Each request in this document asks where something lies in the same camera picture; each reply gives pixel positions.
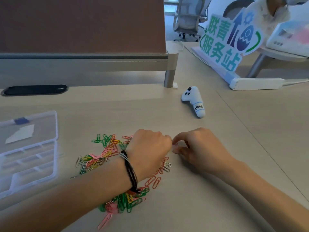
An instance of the bracelet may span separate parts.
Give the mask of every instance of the bracelet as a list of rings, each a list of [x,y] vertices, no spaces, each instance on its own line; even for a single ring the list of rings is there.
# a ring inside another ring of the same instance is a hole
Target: bracelet
[[[128,175],[129,175],[129,178],[132,184],[132,188],[130,190],[134,193],[139,193],[139,191],[137,190],[137,176],[136,176],[136,173],[131,163],[129,162],[127,153],[125,151],[122,151],[120,156],[125,159],[126,170],[128,172]]]

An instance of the sign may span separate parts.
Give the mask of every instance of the sign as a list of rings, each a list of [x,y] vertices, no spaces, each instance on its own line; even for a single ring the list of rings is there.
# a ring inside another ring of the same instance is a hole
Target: sign
[[[254,52],[263,42],[263,34],[253,25],[254,13],[243,8],[233,19],[213,14],[200,48],[209,59],[228,71],[235,71],[242,56]]]

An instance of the forearm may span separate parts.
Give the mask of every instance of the forearm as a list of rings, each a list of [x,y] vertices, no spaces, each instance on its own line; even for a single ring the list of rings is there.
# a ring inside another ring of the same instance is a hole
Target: forearm
[[[1,231],[61,231],[131,187],[124,160],[117,158],[87,174],[7,209]]]
[[[309,231],[309,211],[272,186],[245,163],[237,161],[221,176],[234,187],[276,231]]]

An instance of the plastic storage box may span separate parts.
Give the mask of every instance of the plastic storage box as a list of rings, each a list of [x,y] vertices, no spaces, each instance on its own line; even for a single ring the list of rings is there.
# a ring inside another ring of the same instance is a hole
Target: plastic storage box
[[[57,175],[56,111],[0,122],[0,199]]]

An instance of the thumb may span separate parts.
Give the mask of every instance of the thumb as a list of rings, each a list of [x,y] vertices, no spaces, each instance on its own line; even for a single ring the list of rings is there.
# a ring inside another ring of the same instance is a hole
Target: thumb
[[[182,155],[188,162],[190,162],[192,158],[192,151],[187,147],[175,147],[173,153]]]

